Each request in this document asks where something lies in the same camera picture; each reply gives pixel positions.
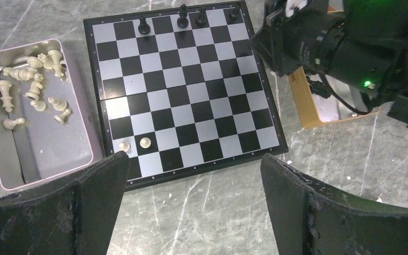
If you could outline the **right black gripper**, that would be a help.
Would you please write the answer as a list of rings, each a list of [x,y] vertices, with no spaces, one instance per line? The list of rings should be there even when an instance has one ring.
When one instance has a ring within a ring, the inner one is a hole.
[[[249,46],[280,77],[300,66],[334,75],[335,14],[328,8],[328,1],[265,1],[262,26]]]

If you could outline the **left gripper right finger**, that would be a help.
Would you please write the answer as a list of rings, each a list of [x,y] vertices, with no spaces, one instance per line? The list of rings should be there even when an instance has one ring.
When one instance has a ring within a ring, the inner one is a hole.
[[[271,154],[260,171],[279,254],[408,254],[408,208],[347,193]]]

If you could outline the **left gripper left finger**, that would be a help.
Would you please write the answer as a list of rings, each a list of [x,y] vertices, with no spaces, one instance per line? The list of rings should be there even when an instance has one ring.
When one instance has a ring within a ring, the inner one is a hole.
[[[118,152],[0,198],[0,254],[106,254],[130,160]]]

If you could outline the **black rook corner board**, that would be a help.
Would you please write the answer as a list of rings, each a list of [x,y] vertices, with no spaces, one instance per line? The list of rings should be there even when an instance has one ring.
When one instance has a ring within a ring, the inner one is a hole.
[[[241,8],[241,4],[237,3],[235,5],[235,7],[229,12],[228,17],[230,20],[232,21],[236,21],[239,19],[240,17],[240,8]]]

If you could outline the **black piece board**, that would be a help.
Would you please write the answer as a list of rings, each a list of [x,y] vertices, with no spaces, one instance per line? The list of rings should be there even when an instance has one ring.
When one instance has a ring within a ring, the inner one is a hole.
[[[188,20],[188,8],[185,4],[182,4],[178,11],[179,17],[177,18],[177,26],[179,28],[185,29],[189,25]]]
[[[197,26],[205,26],[207,24],[206,7],[202,6],[195,18]]]

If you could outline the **black piece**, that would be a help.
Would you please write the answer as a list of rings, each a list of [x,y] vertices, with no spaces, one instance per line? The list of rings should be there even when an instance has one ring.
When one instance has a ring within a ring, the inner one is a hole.
[[[144,16],[141,16],[139,19],[138,31],[141,35],[150,34],[151,28]]]

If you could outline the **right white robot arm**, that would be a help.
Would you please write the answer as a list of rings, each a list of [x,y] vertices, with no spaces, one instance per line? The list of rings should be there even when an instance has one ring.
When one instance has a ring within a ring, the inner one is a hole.
[[[408,1],[265,1],[250,47],[280,77],[303,67],[359,91],[366,113],[392,102],[388,116],[408,127]]]

